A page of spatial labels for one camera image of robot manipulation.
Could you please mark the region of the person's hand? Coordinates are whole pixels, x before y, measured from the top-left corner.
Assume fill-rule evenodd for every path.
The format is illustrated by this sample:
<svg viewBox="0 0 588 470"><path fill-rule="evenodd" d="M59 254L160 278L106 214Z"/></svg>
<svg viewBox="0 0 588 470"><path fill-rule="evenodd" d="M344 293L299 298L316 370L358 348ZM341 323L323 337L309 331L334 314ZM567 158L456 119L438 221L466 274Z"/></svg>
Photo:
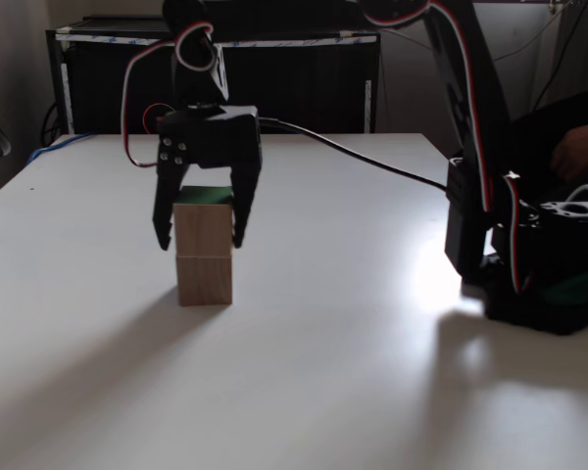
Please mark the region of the person's hand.
<svg viewBox="0 0 588 470"><path fill-rule="evenodd" d="M551 170L565 182L570 182L588 170L588 124L569 130L556 146Z"/></svg>

